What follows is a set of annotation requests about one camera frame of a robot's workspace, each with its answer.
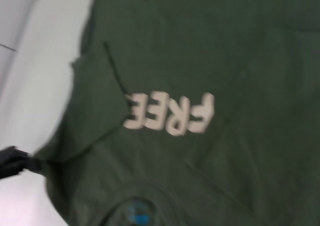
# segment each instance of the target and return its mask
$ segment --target t-shirt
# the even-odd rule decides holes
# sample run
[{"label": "t-shirt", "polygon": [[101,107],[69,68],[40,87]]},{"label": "t-shirt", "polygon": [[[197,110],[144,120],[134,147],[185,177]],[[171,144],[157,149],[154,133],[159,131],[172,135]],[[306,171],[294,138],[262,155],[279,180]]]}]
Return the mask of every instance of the t-shirt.
[{"label": "t-shirt", "polygon": [[320,0],[94,0],[72,67],[70,226],[320,225]]}]

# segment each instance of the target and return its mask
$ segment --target black object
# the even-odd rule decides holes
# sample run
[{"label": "black object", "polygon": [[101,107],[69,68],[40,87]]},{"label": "black object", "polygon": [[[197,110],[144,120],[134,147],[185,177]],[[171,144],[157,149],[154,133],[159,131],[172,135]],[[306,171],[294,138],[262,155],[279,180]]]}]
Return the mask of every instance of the black object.
[{"label": "black object", "polygon": [[24,169],[40,173],[41,162],[28,153],[10,146],[0,151],[0,180],[18,175]]}]

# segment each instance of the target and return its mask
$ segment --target white background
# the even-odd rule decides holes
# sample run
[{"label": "white background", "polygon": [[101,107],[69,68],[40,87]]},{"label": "white background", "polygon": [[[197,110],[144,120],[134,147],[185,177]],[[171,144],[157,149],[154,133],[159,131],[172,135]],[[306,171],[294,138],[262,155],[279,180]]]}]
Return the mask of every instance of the white background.
[{"label": "white background", "polygon": [[[72,89],[91,0],[37,0],[0,100],[0,149],[33,153],[53,134]],[[45,179],[25,172],[0,180],[0,226],[65,226]]]}]

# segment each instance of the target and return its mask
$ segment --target green t-shirt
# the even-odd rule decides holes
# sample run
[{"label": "green t-shirt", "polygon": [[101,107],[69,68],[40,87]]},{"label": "green t-shirt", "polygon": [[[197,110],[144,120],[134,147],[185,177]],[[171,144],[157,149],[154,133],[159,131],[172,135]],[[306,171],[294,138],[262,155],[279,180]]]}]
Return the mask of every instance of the green t-shirt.
[{"label": "green t-shirt", "polygon": [[320,225],[320,0],[95,0],[73,69],[70,226]]}]

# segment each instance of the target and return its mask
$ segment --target green fabric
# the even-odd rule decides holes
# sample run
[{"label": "green fabric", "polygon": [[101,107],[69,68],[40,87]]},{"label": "green fabric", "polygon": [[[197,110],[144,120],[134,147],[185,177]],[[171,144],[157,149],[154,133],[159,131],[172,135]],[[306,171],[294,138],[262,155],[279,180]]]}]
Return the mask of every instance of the green fabric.
[{"label": "green fabric", "polygon": [[73,69],[36,154],[70,226],[320,225],[320,0],[95,0]]}]

